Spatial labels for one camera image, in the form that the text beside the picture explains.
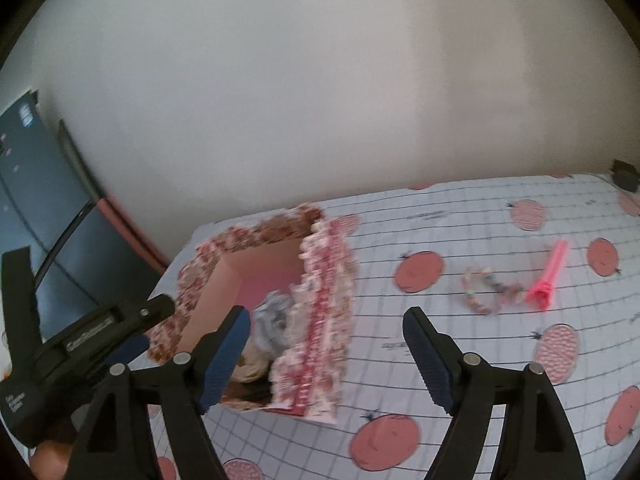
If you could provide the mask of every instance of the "floral box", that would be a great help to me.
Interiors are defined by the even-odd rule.
[[[270,400],[238,399],[230,383],[221,404],[333,424],[351,337],[356,264],[346,241],[350,227],[349,218],[325,218],[320,208],[301,205],[199,244],[178,274],[175,313],[148,332],[149,357],[164,363],[190,351],[233,305],[251,312],[270,290],[290,290],[289,349],[271,365]]]

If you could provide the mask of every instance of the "black clamp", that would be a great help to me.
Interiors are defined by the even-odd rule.
[[[474,477],[500,404],[506,412],[491,480],[584,480],[573,431],[540,364],[519,372],[463,354],[416,306],[404,314],[402,331],[433,402],[453,417],[425,480]]]
[[[631,193],[638,190],[638,182],[640,182],[640,174],[636,168],[622,160],[614,160],[611,167],[613,172],[613,183]]]
[[[235,306],[192,353],[158,368],[110,368],[74,444],[65,480],[162,480],[147,404],[160,404],[182,480],[226,480],[201,415],[217,404],[249,337],[251,319]]]
[[[72,441],[70,416],[91,400],[110,357],[140,354],[148,347],[143,333],[174,312],[167,296],[123,301],[95,309],[43,343],[29,248],[2,255],[2,302],[12,373],[0,382],[0,413],[31,448],[47,438],[63,442],[61,434]]]

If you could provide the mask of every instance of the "blue gripper pad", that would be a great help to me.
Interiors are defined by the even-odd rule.
[[[138,357],[142,352],[146,352],[149,349],[149,338],[144,334],[139,334],[127,339],[119,347],[117,347],[111,354],[105,359],[104,363],[107,366],[114,365],[116,363],[130,363]]]
[[[446,348],[439,348],[439,338],[443,336],[434,329],[418,306],[404,313],[402,334],[431,399],[452,415],[456,407],[453,386],[462,373],[456,353],[448,355]]]
[[[220,402],[226,384],[238,364],[238,359],[251,333],[249,311],[242,308],[231,327],[227,329],[225,325],[226,320],[218,329],[219,332],[227,330],[226,335],[222,334],[224,339],[204,371],[204,385],[198,400],[198,406],[203,412]]]

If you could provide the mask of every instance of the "beaded bracelet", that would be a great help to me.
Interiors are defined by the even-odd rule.
[[[492,291],[500,295],[500,299],[495,302],[493,308],[480,303],[476,294],[471,291],[471,282],[475,276],[482,280]],[[462,276],[462,286],[465,289],[466,302],[471,309],[475,310],[478,314],[497,313],[507,303],[516,304],[522,302],[526,294],[525,288],[519,283],[505,285],[499,282],[489,267],[485,267],[484,269],[467,269]]]

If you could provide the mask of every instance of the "bed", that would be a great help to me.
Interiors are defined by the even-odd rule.
[[[538,230],[516,226],[519,217],[513,210],[523,200],[540,205],[540,225],[524,226]],[[423,478],[449,417],[431,401],[402,345],[401,316],[417,305],[462,351],[478,352],[492,364],[509,368],[522,369],[533,360],[540,337],[549,328],[571,327],[578,342],[575,368],[556,385],[556,391],[588,478],[615,476],[638,441],[632,432],[635,417],[621,423],[628,428],[615,445],[610,446],[605,435],[612,407],[622,392],[635,388],[640,377],[640,322],[636,322],[640,316],[640,210],[635,197],[619,192],[606,177],[576,174],[434,184],[319,205],[329,216],[355,214],[360,220],[349,238],[360,274],[339,422],[331,427],[215,406],[204,423],[229,470],[242,466],[245,474],[250,471],[255,478],[278,480]],[[198,243],[233,224],[249,226],[274,213],[199,227],[154,294],[176,297],[177,274],[193,258]],[[518,304],[482,316],[469,309],[461,284],[467,267],[489,266],[505,283],[529,286],[540,276],[558,238],[567,240],[571,249],[549,311]],[[609,271],[588,262],[589,247],[598,238],[610,242],[617,252],[609,276],[599,275],[597,270]],[[440,254],[444,272],[427,290],[408,294],[392,277],[403,256],[419,251]],[[134,364],[147,365],[152,362],[146,356]],[[352,440],[367,419],[371,422],[389,414],[418,425],[417,450],[393,468],[377,472],[358,468]],[[504,409],[494,408],[477,479],[490,476],[503,415]],[[152,417],[152,429],[158,456],[170,466],[172,454],[161,413]]]

